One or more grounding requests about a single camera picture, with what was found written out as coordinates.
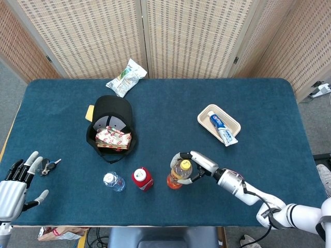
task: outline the white robotic arm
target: white robotic arm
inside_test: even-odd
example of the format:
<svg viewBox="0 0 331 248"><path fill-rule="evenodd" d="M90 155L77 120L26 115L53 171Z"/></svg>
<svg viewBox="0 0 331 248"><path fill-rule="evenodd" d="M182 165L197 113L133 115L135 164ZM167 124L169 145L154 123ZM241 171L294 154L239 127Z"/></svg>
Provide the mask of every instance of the white robotic arm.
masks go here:
<svg viewBox="0 0 331 248"><path fill-rule="evenodd" d="M23 162L19 160L10 168L4 181L0 182L0 248L7 247L11 235L11 222L16 220L21 212L38 206L48 195L48 190L41 193L35 200L25 203L26 192L35 175L42 157L37 157L35 151Z"/></svg>
<svg viewBox="0 0 331 248"><path fill-rule="evenodd" d="M179 159L192 159L199 169L199 176L178 180L179 183L190 184L204 175L212 176L219 186L247 205L251 206L262 200L264 203L256 216L262 226L271 226L272 229L298 228L318 234L325 240L325 247L331 248L331 198L323 203L321 209L297 204L286 205L281 199L245 182L240 174L229 169L220 169L215 162L196 151L176 154L171 165Z"/></svg>

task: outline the black baseball cap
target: black baseball cap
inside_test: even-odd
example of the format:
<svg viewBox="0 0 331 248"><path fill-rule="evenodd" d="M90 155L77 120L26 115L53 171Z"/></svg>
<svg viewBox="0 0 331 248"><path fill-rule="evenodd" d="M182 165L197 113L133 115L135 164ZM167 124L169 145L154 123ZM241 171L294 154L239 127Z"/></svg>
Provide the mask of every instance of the black baseball cap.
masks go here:
<svg viewBox="0 0 331 248"><path fill-rule="evenodd" d="M87 128L86 141L107 162L115 163L129 155L137 142L137 135L132 127L132 107L124 98L118 96L102 96L94 104L92 123ZM132 139L128 150L116 151L111 148L98 147L95 136L98 128L114 127L124 133L131 133ZM108 160L105 156L120 156L115 160Z"/></svg>

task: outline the water bottle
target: water bottle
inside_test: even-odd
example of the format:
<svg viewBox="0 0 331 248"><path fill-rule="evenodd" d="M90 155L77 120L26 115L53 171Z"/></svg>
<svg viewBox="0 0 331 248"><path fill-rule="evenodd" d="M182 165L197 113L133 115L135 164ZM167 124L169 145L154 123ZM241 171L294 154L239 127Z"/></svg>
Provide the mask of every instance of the water bottle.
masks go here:
<svg viewBox="0 0 331 248"><path fill-rule="evenodd" d="M112 188L114 191L120 192L125 188L125 181L115 172L108 172L103 177L103 182L107 187Z"/></svg>
<svg viewBox="0 0 331 248"><path fill-rule="evenodd" d="M172 167L170 174L167 177L167 184L173 190L178 190L183 185L178 183L179 179L187 179L192 173L192 165L189 160L178 160Z"/></svg>

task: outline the white snack bag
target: white snack bag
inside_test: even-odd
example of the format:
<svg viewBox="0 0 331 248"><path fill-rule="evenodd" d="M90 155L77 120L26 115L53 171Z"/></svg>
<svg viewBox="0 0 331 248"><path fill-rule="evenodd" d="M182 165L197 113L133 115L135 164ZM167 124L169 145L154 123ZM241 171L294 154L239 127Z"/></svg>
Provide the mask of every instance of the white snack bag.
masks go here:
<svg viewBox="0 0 331 248"><path fill-rule="evenodd" d="M124 71L117 78L108 82L106 87L111 88L119 97L124 97L138 83L139 79L145 77L146 74L147 71L131 58Z"/></svg>

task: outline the bottle cap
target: bottle cap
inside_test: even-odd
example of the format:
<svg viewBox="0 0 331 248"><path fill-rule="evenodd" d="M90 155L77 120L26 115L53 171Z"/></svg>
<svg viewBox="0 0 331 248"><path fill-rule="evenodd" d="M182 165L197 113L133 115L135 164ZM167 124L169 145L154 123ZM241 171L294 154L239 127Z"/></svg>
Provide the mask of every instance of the bottle cap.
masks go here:
<svg viewBox="0 0 331 248"><path fill-rule="evenodd" d="M212 115L215 115L215 113L214 113L214 111L209 111L207 115L208 115L208 117L211 117Z"/></svg>
<svg viewBox="0 0 331 248"><path fill-rule="evenodd" d="M188 169L191 168L191 162L188 161L187 159L185 159L185 160L181 161L181 163L180 163L180 167L181 167L183 170L187 171Z"/></svg>
<svg viewBox="0 0 331 248"><path fill-rule="evenodd" d="M135 180L141 182L146 178L146 171L143 169L136 169L136 171L133 173L133 176Z"/></svg>
<svg viewBox="0 0 331 248"><path fill-rule="evenodd" d="M111 173L107 173L105 174L105 176L103 177L103 182L104 183L113 183L115 181L115 176Z"/></svg>

